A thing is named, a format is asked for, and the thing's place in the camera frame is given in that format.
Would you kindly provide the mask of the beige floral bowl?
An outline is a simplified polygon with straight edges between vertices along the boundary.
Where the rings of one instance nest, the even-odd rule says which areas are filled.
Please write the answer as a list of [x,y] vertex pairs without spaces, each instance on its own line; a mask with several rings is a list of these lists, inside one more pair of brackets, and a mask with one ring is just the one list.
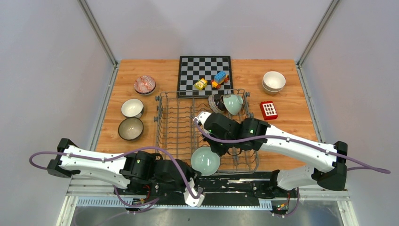
[[276,95],[276,94],[278,94],[280,91],[283,90],[283,88],[277,89],[277,90],[270,90],[270,89],[269,89],[268,87],[266,87],[264,84],[262,84],[262,87],[263,87],[264,92],[265,92],[266,94],[269,94],[269,95]]

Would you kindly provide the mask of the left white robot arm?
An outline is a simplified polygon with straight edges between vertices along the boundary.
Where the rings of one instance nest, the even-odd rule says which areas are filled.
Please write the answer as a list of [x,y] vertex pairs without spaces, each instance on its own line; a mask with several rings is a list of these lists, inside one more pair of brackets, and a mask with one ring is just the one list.
[[63,138],[57,147],[57,157],[45,169],[48,174],[61,178],[78,175],[101,180],[132,194],[140,194],[145,186],[163,185],[172,191],[198,196],[197,171],[171,154],[163,158],[165,151],[161,149],[156,153],[146,149],[120,154],[98,153],[78,148],[71,140]]

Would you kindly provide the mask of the blue zigzag bowl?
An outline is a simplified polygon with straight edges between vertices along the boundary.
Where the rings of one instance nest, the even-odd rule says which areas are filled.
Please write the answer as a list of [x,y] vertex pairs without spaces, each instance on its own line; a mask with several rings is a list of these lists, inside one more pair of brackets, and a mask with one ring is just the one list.
[[138,92],[149,92],[156,88],[156,81],[151,76],[140,76],[134,82],[134,89]]

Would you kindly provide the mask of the teal white dotted bowl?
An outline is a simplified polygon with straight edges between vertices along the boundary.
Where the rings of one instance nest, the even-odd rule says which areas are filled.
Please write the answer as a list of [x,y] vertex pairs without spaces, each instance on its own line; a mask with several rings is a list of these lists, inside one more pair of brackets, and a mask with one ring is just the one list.
[[126,118],[141,118],[144,113],[144,104],[139,99],[129,99],[123,103],[121,113]]

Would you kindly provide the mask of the light blue striped bowl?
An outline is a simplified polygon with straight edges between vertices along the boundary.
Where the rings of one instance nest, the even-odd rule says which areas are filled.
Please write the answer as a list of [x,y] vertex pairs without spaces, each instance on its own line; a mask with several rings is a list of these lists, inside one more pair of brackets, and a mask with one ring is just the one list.
[[202,176],[215,174],[221,164],[221,157],[212,152],[209,146],[196,149],[191,156],[191,167],[200,172]]

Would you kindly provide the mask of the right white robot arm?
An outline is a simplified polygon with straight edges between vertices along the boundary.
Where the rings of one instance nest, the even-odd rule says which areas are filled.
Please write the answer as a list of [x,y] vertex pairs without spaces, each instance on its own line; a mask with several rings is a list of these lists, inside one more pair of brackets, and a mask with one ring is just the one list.
[[273,171],[268,185],[274,196],[309,185],[332,191],[345,189],[348,145],[343,141],[318,143],[284,132],[266,121],[246,118],[237,122],[221,113],[201,112],[193,121],[216,153],[235,147],[275,152],[304,162],[302,167]]

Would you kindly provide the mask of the dark teal glazed bowl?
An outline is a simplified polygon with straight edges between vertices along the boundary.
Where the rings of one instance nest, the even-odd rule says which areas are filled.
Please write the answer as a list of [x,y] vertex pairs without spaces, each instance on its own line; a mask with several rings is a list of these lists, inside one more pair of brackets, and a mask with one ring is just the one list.
[[144,124],[139,118],[126,118],[118,127],[118,135],[126,141],[138,139],[144,131]]

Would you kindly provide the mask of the mint green bowl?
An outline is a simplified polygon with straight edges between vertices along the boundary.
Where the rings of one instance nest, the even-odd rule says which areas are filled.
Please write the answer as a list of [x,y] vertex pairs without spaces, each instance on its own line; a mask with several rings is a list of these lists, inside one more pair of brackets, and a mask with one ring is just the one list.
[[243,106],[243,98],[239,95],[236,94],[227,94],[223,95],[223,103],[226,108],[226,110],[232,114],[232,115],[237,115],[242,106]]

